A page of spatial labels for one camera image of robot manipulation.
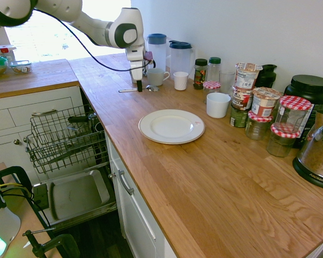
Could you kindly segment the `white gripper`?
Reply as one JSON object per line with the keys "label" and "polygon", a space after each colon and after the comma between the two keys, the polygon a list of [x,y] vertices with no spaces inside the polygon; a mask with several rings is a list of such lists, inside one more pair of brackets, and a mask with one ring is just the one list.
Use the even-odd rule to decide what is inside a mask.
{"label": "white gripper", "polygon": [[130,75],[133,83],[137,84],[137,91],[142,92],[142,79],[143,79],[143,66],[144,61],[130,61]]}

